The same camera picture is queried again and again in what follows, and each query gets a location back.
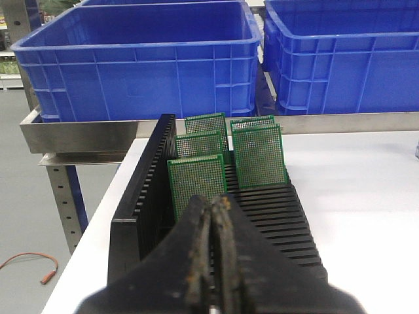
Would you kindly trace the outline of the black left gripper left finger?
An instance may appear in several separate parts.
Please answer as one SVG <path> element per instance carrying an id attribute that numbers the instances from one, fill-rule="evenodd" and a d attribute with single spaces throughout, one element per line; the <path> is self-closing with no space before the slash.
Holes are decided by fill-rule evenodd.
<path id="1" fill-rule="evenodd" d="M 77 313 L 209 313 L 210 205 L 193 196 L 163 241 L 131 272 L 87 297 Z"/>

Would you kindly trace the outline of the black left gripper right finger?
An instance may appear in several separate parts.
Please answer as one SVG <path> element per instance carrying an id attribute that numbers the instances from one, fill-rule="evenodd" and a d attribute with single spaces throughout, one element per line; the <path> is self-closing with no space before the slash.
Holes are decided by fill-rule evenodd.
<path id="1" fill-rule="evenodd" d="M 353 296 L 269 244 L 231 195 L 213 198 L 211 218 L 223 313 L 364 313 Z"/>

